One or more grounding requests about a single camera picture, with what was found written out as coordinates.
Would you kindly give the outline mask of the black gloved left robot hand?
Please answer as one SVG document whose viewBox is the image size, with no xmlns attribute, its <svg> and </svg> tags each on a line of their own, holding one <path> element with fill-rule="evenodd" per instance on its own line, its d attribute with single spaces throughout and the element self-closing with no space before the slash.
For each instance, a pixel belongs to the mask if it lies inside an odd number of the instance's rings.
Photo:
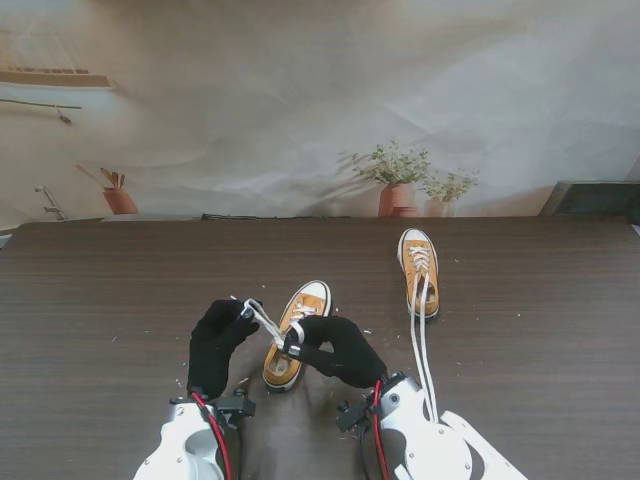
<svg viewBox="0 0 640 480">
<path fill-rule="evenodd" d="M 208 399 L 219 398 L 226 389 L 231 356 L 259 329 L 244 318 L 239 300 L 215 300 L 191 332 L 187 391 Z"/>
</svg>

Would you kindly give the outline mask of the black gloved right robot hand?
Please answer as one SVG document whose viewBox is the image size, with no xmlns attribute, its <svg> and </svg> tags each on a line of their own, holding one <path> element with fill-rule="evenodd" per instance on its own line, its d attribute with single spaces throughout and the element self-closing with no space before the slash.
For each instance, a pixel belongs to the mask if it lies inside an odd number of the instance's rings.
<svg viewBox="0 0 640 480">
<path fill-rule="evenodd" d="M 327 377 L 355 388 L 372 388 L 387 375 L 387 366 L 351 320 L 309 315 L 292 324 L 283 352 Z"/>
</svg>

